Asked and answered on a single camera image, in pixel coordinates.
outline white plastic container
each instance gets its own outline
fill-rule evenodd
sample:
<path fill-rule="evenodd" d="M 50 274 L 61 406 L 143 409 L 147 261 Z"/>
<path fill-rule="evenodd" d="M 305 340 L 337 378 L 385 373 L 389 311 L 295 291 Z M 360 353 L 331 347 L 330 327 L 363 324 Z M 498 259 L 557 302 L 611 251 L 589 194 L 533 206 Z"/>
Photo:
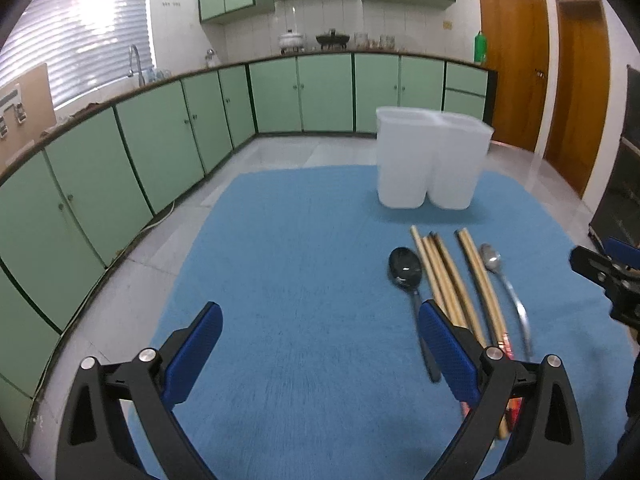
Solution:
<path fill-rule="evenodd" d="M 450 112 L 440 115 L 442 140 L 434 160 L 429 199 L 442 209 L 471 204 L 494 129 L 475 117 Z"/>
<path fill-rule="evenodd" d="M 378 198 L 390 208 L 420 207 L 438 149 L 433 117 L 421 108 L 385 106 L 378 118 Z"/>

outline faucet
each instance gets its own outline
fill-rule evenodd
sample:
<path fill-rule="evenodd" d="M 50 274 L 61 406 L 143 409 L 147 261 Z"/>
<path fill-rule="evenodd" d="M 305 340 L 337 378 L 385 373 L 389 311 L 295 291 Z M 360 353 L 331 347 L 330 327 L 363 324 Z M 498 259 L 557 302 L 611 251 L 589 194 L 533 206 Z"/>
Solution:
<path fill-rule="evenodd" d="M 129 45 L 129 77 L 133 77 L 133 55 L 136 54 L 136 63 L 138 64 L 138 86 L 145 85 L 145 78 L 142 76 L 142 65 L 140 65 L 140 54 L 135 44 Z"/>

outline spoon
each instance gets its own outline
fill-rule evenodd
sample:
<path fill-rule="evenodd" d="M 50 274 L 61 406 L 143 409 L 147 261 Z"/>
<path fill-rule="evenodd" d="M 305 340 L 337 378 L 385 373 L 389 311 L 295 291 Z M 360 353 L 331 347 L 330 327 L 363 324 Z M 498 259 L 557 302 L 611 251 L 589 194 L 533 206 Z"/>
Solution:
<path fill-rule="evenodd" d="M 531 361 L 531 328 L 529 326 L 529 317 L 527 316 L 527 311 L 520 301 L 520 298 L 516 294 L 513 285 L 511 285 L 511 282 L 502 272 L 502 258 L 500 256 L 500 253 L 493 247 L 491 247 L 491 245 L 482 244 L 480 246 L 480 256 L 482 258 L 484 266 L 486 267 L 486 270 L 489 270 L 500 278 L 500 281 L 504 285 L 504 288 L 506 288 L 507 292 L 509 293 L 511 301 L 513 301 L 513 304 L 516 307 L 516 311 L 518 312 L 518 319 L 520 320 L 522 337 L 524 338 L 524 353 L 527 360 Z"/>
<path fill-rule="evenodd" d="M 422 298 L 420 298 L 420 292 L 418 291 L 418 285 L 420 285 L 420 280 L 422 279 L 422 266 L 418 256 L 406 247 L 395 248 L 389 255 L 389 273 L 393 278 L 393 282 L 399 288 L 408 292 L 414 301 L 414 319 L 417 332 L 418 313 L 422 305 Z M 418 340 L 420 341 L 420 350 L 422 351 L 422 358 L 427 367 L 429 378 L 432 383 L 437 383 L 442 378 L 440 368 L 427 343 L 424 342 L 424 339 L 419 334 Z"/>

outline blue rug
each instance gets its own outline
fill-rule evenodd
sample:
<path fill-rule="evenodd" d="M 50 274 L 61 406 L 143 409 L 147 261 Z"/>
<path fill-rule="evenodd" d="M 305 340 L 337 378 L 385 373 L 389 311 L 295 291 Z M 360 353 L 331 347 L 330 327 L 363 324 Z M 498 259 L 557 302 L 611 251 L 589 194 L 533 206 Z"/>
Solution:
<path fill-rule="evenodd" d="M 628 335 L 609 319 L 602 291 L 571 272 L 573 245 L 542 206 L 516 181 L 485 173 L 465 211 L 389 210 L 378 202 L 375 167 L 343 166 L 237 177 L 175 281 L 153 346 L 207 301 L 225 316 L 174 411 L 220 480 L 419 480 L 433 466 L 461 415 L 444 381 L 430 383 L 410 298 L 386 275 L 393 248 L 413 248 L 413 223 L 440 233 L 471 291 L 453 231 L 467 226 L 502 253 L 529 311 L 536 359 L 555 353 L 566 365 L 588 478 L 613 459 L 633 364 Z M 494 285 L 522 356 L 513 309 Z M 422 295 L 430 296 L 425 282 Z M 164 478 L 131 419 L 148 472 Z"/>

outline black spoon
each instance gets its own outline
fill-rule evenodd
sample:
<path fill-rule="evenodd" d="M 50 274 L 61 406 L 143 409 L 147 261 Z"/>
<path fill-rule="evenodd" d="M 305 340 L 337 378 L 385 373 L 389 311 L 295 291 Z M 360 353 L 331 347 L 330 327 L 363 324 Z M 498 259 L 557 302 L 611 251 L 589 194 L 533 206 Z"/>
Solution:
<path fill-rule="evenodd" d="M 414 302 L 414 319 L 415 329 L 418 331 L 418 313 L 420 312 L 420 306 L 422 304 L 422 298 L 418 291 L 418 285 L 422 279 L 422 266 L 418 256 L 406 247 L 397 247 L 389 255 L 389 273 L 393 278 L 393 282 L 402 290 L 407 291 Z M 420 350 L 422 351 L 422 358 L 424 364 L 427 367 L 427 372 L 432 383 L 440 382 L 442 374 L 440 368 L 433 357 L 433 354 L 429 350 L 427 343 L 418 334 L 418 340 L 420 341 Z"/>

